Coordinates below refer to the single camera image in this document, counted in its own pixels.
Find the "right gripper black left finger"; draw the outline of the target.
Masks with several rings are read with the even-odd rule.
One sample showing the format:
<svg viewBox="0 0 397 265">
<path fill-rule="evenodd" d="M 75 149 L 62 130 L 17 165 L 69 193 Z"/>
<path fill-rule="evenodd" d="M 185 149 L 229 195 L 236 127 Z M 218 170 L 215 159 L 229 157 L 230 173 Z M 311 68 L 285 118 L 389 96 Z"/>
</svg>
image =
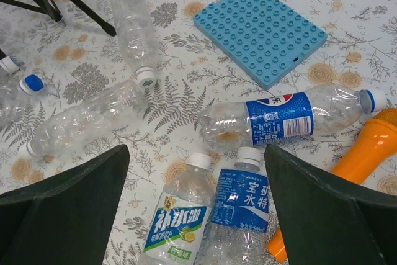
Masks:
<svg viewBox="0 0 397 265">
<path fill-rule="evenodd" d="M 117 145 L 1 194 L 1 264 L 101 264 L 129 162 L 128 147 Z"/>
</svg>

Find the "clear bottle pocari cap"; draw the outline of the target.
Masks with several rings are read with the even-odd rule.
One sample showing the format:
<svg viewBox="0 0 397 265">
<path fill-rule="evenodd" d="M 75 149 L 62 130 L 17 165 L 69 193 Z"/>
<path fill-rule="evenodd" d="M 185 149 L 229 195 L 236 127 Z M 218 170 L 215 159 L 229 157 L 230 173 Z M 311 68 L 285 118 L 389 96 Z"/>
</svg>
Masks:
<svg viewBox="0 0 397 265">
<path fill-rule="evenodd" d="M 44 121 L 33 139 L 19 148 L 26 160 L 57 156 L 138 120 L 148 101 L 132 80 L 125 80 Z"/>
</svg>

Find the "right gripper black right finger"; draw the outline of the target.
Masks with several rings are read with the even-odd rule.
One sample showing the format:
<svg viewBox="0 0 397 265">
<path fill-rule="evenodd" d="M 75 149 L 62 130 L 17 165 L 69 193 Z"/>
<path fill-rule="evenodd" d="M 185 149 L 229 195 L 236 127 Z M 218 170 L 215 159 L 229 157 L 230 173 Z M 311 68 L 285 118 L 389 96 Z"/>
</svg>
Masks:
<svg viewBox="0 0 397 265">
<path fill-rule="evenodd" d="M 290 264 L 396 264 L 396 197 L 346 181 L 276 145 L 264 152 Z"/>
</svg>

